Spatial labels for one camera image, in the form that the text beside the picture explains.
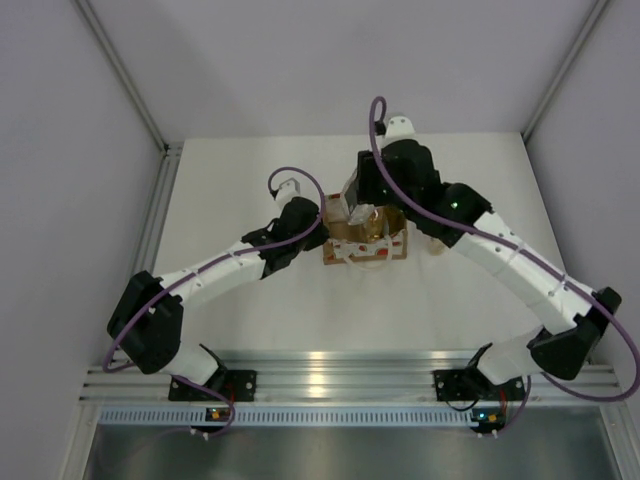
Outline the white cap amber bottle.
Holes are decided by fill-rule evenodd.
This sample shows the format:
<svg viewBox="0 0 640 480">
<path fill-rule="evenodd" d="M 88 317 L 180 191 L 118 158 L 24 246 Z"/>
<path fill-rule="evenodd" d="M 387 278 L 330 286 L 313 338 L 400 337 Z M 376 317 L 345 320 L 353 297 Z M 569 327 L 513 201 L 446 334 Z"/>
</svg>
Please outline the white cap amber bottle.
<svg viewBox="0 0 640 480">
<path fill-rule="evenodd" d="M 442 241 L 432 237 L 427 238 L 426 247 L 429 254 L 433 256 L 442 255 L 448 250 L 448 247 Z"/>
</svg>

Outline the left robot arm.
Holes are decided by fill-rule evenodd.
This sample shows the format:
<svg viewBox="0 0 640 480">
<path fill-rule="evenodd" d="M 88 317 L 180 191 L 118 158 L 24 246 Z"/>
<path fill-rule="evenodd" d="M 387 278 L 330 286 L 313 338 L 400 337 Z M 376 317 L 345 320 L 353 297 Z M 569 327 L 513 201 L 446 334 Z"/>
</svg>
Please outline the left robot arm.
<svg viewBox="0 0 640 480">
<path fill-rule="evenodd" d="M 136 273 L 107 332 L 142 373 L 181 377 L 202 398 L 215 399 L 225 390 L 226 368 L 210 348 L 185 338 L 188 315 L 236 287 L 289 267 L 301 252 L 327 239 L 319 206 L 295 196 L 282 207 L 279 217 L 245 234 L 218 256 L 171 274 Z"/>
</svg>

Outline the grey cap clear bottle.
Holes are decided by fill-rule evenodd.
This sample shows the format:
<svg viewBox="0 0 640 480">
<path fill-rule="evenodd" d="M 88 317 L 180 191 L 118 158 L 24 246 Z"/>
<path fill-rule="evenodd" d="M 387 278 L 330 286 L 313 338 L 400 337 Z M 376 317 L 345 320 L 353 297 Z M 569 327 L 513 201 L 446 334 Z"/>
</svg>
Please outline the grey cap clear bottle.
<svg viewBox="0 0 640 480">
<path fill-rule="evenodd" d="M 370 203 L 362 203 L 358 199 L 357 176 L 357 170 L 354 170 L 341 191 L 342 209 L 347 223 L 352 226 L 366 223 L 375 211 L 374 205 Z"/>
</svg>

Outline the burlap watermelon canvas bag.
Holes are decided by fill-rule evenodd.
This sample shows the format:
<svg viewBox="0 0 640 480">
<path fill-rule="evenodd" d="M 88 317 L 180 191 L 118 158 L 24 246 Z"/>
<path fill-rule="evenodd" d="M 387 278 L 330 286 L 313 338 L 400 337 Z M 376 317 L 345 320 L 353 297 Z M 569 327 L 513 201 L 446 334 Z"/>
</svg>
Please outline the burlap watermelon canvas bag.
<svg viewBox="0 0 640 480">
<path fill-rule="evenodd" d="M 404 260 L 408 251 L 408 225 L 393 206 L 363 206 L 369 216 L 363 223 L 349 224 L 339 194 L 325 197 L 324 225 L 329 239 L 322 246 L 326 266 L 346 264 L 362 271 L 385 268 L 393 260 Z"/>
</svg>

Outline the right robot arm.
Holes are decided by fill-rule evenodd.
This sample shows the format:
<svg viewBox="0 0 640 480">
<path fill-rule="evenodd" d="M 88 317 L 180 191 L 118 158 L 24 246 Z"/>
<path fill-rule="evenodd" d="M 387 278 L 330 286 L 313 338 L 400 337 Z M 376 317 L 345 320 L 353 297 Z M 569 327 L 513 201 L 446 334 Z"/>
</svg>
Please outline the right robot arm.
<svg viewBox="0 0 640 480">
<path fill-rule="evenodd" d="M 509 341 L 483 346 L 465 368 L 467 389 L 488 397 L 520 376 L 575 379 L 609 324 L 593 303 L 615 312 L 620 296 L 609 287 L 575 293 L 555 267 L 543 269 L 526 257 L 526 244 L 491 203 L 464 183 L 442 181 L 431 151 L 416 140 L 393 142 L 381 155 L 377 162 L 372 152 L 359 152 L 347 187 L 349 207 L 396 207 L 419 231 L 484 268 L 541 323 Z"/>
</svg>

